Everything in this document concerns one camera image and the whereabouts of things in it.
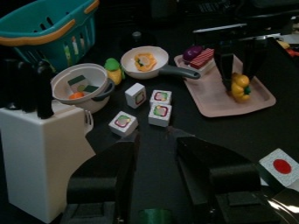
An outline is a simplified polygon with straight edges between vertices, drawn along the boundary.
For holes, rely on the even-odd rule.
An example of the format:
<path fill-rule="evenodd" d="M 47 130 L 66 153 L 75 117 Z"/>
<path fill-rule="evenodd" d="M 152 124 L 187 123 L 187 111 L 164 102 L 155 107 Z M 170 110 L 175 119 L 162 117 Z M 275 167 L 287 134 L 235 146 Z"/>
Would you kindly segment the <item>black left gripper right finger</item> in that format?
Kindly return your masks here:
<path fill-rule="evenodd" d="M 167 128 L 167 134 L 174 140 L 193 224 L 281 224 L 262 193 L 254 163 L 175 127 Z"/>

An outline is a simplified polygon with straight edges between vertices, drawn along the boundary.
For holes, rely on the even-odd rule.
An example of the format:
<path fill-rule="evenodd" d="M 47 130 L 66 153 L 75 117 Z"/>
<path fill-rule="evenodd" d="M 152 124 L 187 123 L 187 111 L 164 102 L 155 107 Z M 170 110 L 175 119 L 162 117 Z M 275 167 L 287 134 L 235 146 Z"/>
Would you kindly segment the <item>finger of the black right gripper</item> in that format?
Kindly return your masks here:
<path fill-rule="evenodd" d="M 267 40 L 246 40 L 243 53 L 243 74 L 253 80 L 267 58 Z"/>
<path fill-rule="evenodd" d="M 226 89 L 231 90 L 231 75 L 233 75 L 233 62 L 234 53 L 231 50 L 230 42 L 219 42 L 214 48 L 214 60 L 217 63 L 217 68 L 219 69 L 219 74 L 222 78 L 222 83 Z"/>

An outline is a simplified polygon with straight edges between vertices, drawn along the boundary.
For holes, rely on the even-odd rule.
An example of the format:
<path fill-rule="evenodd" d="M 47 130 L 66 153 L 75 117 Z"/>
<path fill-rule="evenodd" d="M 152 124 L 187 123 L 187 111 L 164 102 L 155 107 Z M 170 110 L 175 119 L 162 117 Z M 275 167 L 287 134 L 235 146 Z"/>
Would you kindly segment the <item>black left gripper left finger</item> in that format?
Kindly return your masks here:
<path fill-rule="evenodd" d="M 72 173 L 60 224 L 128 224 L 139 140 L 135 130 Z"/>

